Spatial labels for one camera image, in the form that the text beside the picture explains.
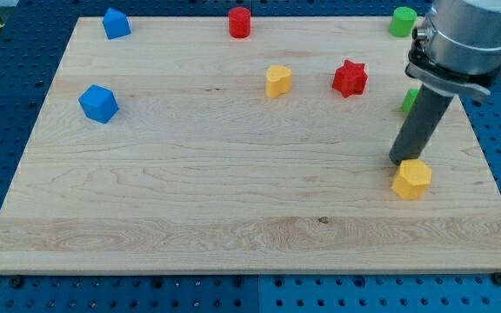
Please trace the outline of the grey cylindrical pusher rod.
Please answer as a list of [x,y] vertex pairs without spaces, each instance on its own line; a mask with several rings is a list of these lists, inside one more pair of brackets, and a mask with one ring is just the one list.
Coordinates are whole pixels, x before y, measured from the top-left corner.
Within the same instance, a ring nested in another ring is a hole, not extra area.
[[420,157],[452,99],[424,85],[420,87],[389,152],[394,164]]

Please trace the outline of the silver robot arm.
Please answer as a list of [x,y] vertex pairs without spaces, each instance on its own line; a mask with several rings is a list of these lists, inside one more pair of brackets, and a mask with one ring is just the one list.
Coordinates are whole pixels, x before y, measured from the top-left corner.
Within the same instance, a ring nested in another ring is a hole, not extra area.
[[389,152],[396,165],[421,155],[454,96],[490,96],[501,71],[501,1],[434,1],[411,37],[404,73],[421,87]]

